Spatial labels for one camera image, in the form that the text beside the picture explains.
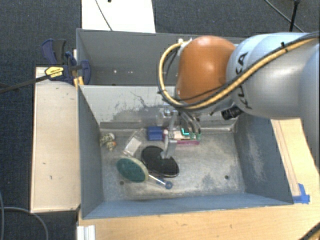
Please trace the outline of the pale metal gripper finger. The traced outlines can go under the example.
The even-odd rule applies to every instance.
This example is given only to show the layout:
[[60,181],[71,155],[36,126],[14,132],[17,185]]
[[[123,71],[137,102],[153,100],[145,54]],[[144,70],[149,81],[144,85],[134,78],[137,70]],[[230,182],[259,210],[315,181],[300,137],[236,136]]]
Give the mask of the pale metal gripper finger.
[[167,158],[167,152],[168,152],[168,145],[169,145],[169,137],[168,137],[168,135],[164,135],[163,144],[164,144],[164,148],[163,148],[163,151],[160,153],[160,155],[161,155],[161,157],[163,159],[166,159]]
[[166,149],[166,157],[170,158],[175,154],[177,146],[177,141],[174,139],[170,139],[167,144],[167,149]]

